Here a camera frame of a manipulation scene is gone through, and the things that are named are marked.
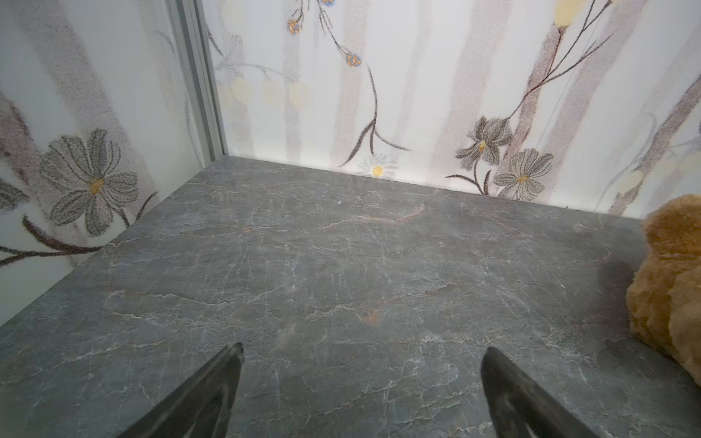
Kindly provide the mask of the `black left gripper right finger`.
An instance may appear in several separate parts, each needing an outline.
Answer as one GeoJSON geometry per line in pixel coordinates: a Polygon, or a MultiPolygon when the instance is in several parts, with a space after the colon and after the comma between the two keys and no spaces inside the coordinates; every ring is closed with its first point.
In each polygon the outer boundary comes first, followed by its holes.
{"type": "Polygon", "coordinates": [[[498,437],[595,436],[499,349],[487,348],[480,375],[498,437]]]}

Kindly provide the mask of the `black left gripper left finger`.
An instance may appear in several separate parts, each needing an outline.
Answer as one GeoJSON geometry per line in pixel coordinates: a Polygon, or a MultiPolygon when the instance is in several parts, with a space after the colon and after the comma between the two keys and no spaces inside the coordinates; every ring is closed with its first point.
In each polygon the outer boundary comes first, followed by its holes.
{"type": "Polygon", "coordinates": [[[120,436],[225,437],[244,363],[242,343],[224,347],[120,436]]]}

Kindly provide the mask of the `brown teddy bear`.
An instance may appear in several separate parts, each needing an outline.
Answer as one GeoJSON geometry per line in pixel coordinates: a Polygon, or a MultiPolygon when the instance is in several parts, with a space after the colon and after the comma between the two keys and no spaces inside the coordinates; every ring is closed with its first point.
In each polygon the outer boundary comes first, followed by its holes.
{"type": "Polygon", "coordinates": [[[649,251],[626,292],[630,330],[700,383],[700,196],[667,202],[642,230],[649,251]]]}

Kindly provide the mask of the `aluminium corner post left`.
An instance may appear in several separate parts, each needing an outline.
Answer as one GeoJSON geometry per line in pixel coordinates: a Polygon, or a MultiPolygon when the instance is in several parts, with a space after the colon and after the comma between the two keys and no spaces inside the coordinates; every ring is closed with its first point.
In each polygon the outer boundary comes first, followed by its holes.
{"type": "Polygon", "coordinates": [[[227,147],[204,6],[201,1],[173,0],[166,7],[187,89],[198,153],[207,167],[226,156],[227,147]]]}

